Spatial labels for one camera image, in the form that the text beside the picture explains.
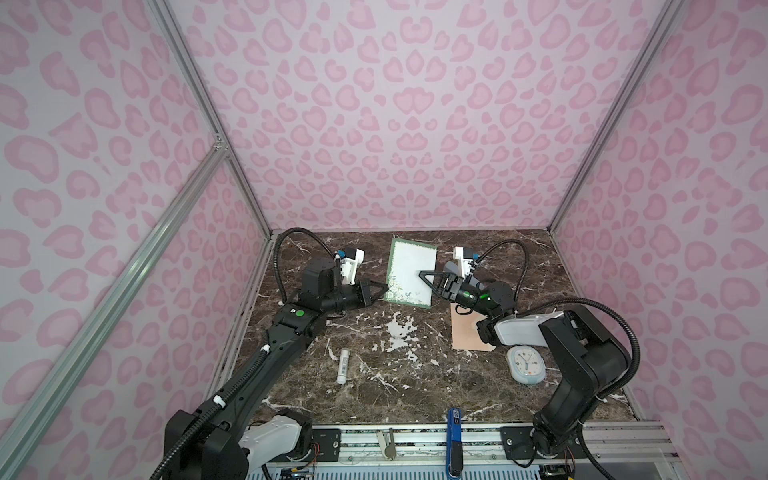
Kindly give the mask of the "green bordered floral letter paper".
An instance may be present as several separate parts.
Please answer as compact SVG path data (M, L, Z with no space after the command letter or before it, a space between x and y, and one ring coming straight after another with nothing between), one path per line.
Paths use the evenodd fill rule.
M435 269L437 252L432 245L394 238L386 278L389 289L383 299L394 304L430 308L432 292L419 273Z

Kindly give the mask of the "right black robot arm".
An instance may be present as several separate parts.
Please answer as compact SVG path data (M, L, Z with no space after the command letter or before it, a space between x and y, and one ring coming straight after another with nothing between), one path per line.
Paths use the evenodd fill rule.
M477 330L485 343L502 346L498 328L506 320L520 321L517 292L505 282L472 285L451 272L421 271L419 278L433 294L449 300L483 320ZM561 306L562 311L541 322L542 334L561 373L548 403L534 415L530 444L544 457L566 449L578 436L598 402L622 389L636 374L641 350L628 322L600 302L566 297L530 308L529 314Z

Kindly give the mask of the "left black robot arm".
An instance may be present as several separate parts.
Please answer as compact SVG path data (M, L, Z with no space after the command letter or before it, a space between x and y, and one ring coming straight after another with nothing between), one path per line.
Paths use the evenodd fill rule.
M255 467L306 449L309 422L296 413L261 425L259 439L248 446L241 440L261 402L324 331L328 317L369 307L388 289L367 278L344 283L339 257L312 259L257 352L194 412L179 410L168 421L164 456L152 478L244 479Z

